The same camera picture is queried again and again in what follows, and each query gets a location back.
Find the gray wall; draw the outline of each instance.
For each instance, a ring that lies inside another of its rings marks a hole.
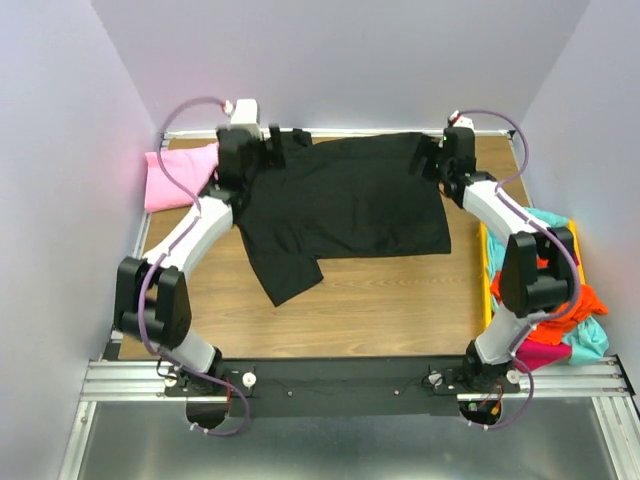
[[[471,107],[522,119],[588,3],[93,0],[156,124],[218,94],[319,128],[438,128]],[[202,109],[174,130],[220,120]]]
[[[640,388],[640,3],[593,1],[524,121],[536,206],[574,217],[603,323]]]
[[[51,479],[108,338],[153,127],[87,0],[4,2],[0,58],[0,478]]]

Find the light blue cloth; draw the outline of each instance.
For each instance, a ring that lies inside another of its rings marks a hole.
[[[545,212],[536,208],[526,208],[534,217],[546,222],[551,227],[566,227],[569,219],[555,213]],[[489,279],[493,282],[496,273],[502,269],[506,248],[493,232],[488,232],[487,253],[489,255]],[[498,309],[498,302],[491,296],[491,307],[495,312]],[[571,365],[588,365],[600,360],[607,348],[609,339],[604,329],[592,316],[587,317],[584,322],[578,324],[571,332],[562,337],[562,343],[571,347]]]
[[[571,332],[562,337],[562,343],[571,346],[571,365],[588,365],[600,360],[609,348],[609,339],[604,329],[593,318],[588,317]]]
[[[569,219],[555,213],[545,212],[544,210],[538,210],[537,208],[525,208],[527,212],[536,217],[539,220],[547,223],[550,227],[566,227],[569,224]],[[505,245],[498,240],[498,237],[491,231],[487,235],[487,254],[489,258],[489,282],[492,283],[496,276],[496,273],[502,269],[504,263],[504,256],[506,254]],[[491,296],[491,307],[493,311],[498,310],[498,302]]]

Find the wooden table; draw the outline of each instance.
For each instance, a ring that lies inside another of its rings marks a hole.
[[[211,140],[174,140],[170,148]],[[478,169],[505,178],[516,171],[505,137],[477,139]],[[527,204],[522,183],[506,188]],[[451,255],[319,260],[324,281],[275,308],[258,283],[233,228],[189,280],[192,327],[226,357],[304,357],[462,353],[482,325],[478,221],[450,200],[444,206]],[[156,213],[145,251],[186,208]],[[121,359],[146,358],[125,338]]]

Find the folded pink cloth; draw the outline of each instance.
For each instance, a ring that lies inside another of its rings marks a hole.
[[[547,345],[527,339],[520,345],[516,357],[533,371],[557,360],[571,357],[571,347],[564,343]]]
[[[145,153],[147,158],[147,190],[144,208],[158,212],[169,208],[191,205],[191,197],[176,187],[162,173],[156,152]],[[162,160],[167,171],[190,191],[198,194],[205,186],[213,170],[218,166],[218,144],[206,147],[163,150]]]

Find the black cloth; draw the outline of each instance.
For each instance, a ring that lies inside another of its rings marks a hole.
[[[451,252],[437,185],[409,173],[435,154],[434,139],[399,133],[311,145],[295,131],[282,143],[286,168],[253,179],[237,220],[274,305],[322,280],[318,258]]]

